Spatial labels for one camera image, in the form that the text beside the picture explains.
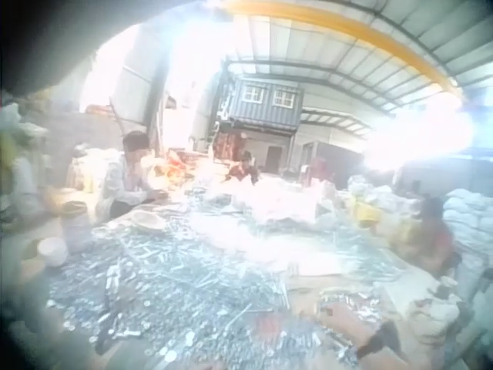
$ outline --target yellow crane beam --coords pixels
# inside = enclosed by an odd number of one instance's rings
[[[391,36],[377,31],[361,22],[319,8],[283,2],[255,2],[249,0],[226,1],[221,7],[233,15],[264,16],[286,19],[310,25],[318,25],[352,36],[399,58],[410,67],[416,69],[423,76],[427,76],[432,82],[437,83],[444,91],[451,93],[464,101],[462,91],[454,86],[448,76],[440,72],[437,68],[405,45],[396,42]]]

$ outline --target window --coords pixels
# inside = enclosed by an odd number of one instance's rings
[[[294,107],[294,93],[284,90],[276,90],[274,92],[273,105],[292,109]]]
[[[263,101],[263,89],[256,86],[245,86],[243,89],[243,101],[261,104]]]

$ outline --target black hair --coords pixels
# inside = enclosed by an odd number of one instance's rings
[[[123,149],[126,152],[135,152],[141,149],[149,149],[149,137],[142,131],[131,131],[123,137]]]
[[[421,218],[442,218],[444,215],[444,202],[437,197],[427,198],[421,204]]]
[[[248,150],[245,150],[241,156],[241,161],[251,161],[252,160],[252,153],[250,153]]]

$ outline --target white bucket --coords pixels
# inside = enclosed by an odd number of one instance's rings
[[[69,255],[65,241],[59,237],[41,240],[38,244],[38,253],[50,267],[62,266]]]
[[[70,253],[83,251],[92,241],[92,228],[84,202],[70,201],[63,205],[61,224]]]

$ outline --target white shirt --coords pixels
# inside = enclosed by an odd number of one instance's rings
[[[98,222],[109,220],[109,211],[115,200],[130,206],[137,206],[146,200],[152,188],[147,182],[145,171],[141,167],[138,171],[135,175],[130,173],[124,154],[108,164],[96,204]]]
[[[13,190],[11,200],[22,217],[40,214],[44,207],[38,187],[32,173],[32,166],[27,158],[17,157],[12,163]]]

